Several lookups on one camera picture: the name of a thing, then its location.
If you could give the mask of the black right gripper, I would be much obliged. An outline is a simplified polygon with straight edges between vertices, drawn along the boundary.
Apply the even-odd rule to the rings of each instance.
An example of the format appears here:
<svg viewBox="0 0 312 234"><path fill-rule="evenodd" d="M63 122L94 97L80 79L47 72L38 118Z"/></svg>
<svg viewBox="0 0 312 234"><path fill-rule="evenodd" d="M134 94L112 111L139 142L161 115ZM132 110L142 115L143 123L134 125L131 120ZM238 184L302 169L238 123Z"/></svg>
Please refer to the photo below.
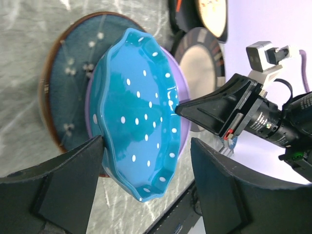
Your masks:
<svg viewBox="0 0 312 234"><path fill-rule="evenodd" d="M247 131L281 148L312 147L312 93L290 96L282 109L260 95L261 86L234 74L218 90L185 102L175 113L218 137Z"/></svg>

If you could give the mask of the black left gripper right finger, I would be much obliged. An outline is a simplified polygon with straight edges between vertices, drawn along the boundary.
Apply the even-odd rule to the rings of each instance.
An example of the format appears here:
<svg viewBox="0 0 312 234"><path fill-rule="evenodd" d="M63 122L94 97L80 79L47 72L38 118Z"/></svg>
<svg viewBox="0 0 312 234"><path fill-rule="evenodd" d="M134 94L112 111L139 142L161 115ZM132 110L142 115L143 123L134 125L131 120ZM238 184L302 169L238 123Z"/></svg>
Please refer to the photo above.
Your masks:
<svg viewBox="0 0 312 234"><path fill-rule="evenodd" d="M191 159L206 233L311 233L311 185L254 171L195 137Z"/></svg>

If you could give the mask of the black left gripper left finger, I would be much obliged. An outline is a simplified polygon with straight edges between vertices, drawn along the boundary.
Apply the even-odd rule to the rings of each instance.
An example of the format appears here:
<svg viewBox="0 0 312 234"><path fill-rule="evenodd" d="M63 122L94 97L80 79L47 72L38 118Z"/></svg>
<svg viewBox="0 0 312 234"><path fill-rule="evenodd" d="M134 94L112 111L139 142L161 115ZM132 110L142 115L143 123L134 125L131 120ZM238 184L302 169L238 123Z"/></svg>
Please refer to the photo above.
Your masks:
<svg viewBox="0 0 312 234"><path fill-rule="evenodd" d="M48 224L84 234L104 152L101 136L0 179L0 232L39 234Z"/></svg>

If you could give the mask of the blue polka dot plate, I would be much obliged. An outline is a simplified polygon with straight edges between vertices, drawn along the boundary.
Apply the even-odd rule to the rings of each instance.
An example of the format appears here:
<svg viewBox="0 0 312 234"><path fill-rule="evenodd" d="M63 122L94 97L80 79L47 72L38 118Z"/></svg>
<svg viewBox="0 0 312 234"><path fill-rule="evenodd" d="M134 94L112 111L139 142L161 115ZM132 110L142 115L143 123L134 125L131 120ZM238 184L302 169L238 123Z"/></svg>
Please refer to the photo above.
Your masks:
<svg viewBox="0 0 312 234"><path fill-rule="evenodd" d="M90 92L93 135L107 174L140 202L160 198L176 171L181 120L169 61L151 34L128 28L100 58Z"/></svg>

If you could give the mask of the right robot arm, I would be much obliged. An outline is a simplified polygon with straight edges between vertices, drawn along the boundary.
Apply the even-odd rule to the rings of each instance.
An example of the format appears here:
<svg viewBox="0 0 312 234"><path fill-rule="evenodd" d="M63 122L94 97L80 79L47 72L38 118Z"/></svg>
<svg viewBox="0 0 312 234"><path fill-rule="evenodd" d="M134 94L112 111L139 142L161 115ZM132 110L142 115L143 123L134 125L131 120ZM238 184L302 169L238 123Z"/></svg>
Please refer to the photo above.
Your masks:
<svg viewBox="0 0 312 234"><path fill-rule="evenodd" d="M229 140L247 131L285 153L279 160L312 179L312 94L290 96L282 110L265 96L262 84L239 74L218 90L187 101L175 113Z"/></svg>

